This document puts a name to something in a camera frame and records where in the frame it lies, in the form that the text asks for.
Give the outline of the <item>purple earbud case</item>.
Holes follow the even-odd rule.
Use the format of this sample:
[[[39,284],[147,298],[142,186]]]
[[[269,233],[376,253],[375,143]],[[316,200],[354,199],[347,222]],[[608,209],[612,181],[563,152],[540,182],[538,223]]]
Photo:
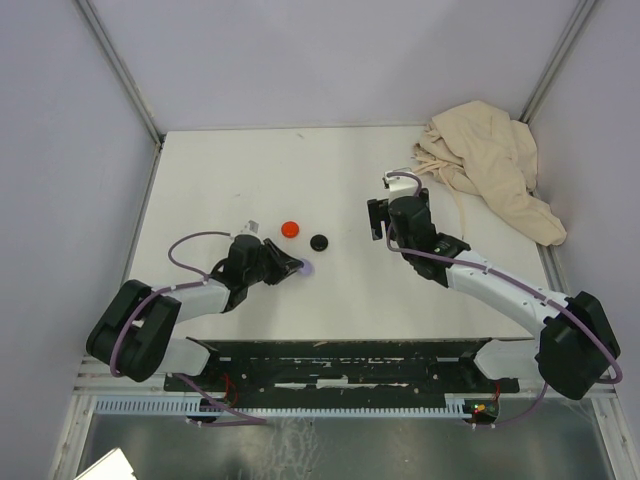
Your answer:
[[[298,273],[305,277],[312,275],[314,273],[314,267],[312,263],[307,259],[302,259],[301,262],[302,266],[298,270]]]

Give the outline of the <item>red earbud case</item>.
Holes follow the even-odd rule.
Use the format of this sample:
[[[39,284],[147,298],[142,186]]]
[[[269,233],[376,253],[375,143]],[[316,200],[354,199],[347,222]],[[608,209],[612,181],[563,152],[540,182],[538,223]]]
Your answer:
[[[293,239],[299,235],[300,227],[294,221],[286,221],[281,225],[280,232],[283,237]]]

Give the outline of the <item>black earbud case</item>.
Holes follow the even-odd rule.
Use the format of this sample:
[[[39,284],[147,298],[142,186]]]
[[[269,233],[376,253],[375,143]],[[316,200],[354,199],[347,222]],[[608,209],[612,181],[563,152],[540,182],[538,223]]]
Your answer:
[[[329,241],[325,235],[315,234],[311,237],[309,244],[312,250],[322,252],[328,248]]]

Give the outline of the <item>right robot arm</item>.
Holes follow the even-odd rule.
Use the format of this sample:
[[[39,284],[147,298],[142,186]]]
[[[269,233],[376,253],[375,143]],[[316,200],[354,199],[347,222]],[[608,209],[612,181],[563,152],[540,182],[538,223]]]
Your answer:
[[[467,389],[494,380],[539,377],[571,400],[582,399],[613,370],[620,347],[601,302],[592,294],[538,287],[494,267],[464,241],[437,231],[425,188],[391,190],[367,203],[371,236],[384,240],[422,278],[469,295],[506,316],[528,340],[487,341],[458,368]]]

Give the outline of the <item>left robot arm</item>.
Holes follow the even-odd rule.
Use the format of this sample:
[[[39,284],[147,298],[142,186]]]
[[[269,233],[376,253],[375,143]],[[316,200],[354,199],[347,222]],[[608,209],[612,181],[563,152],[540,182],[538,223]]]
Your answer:
[[[231,238],[225,258],[194,282],[153,288],[128,280],[118,290],[86,341],[86,352],[115,377],[144,382],[156,373],[183,374],[198,389],[209,390],[221,378],[214,350],[194,339],[172,336],[176,324],[232,311],[255,284],[275,286],[305,263],[269,239],[254,234]]]

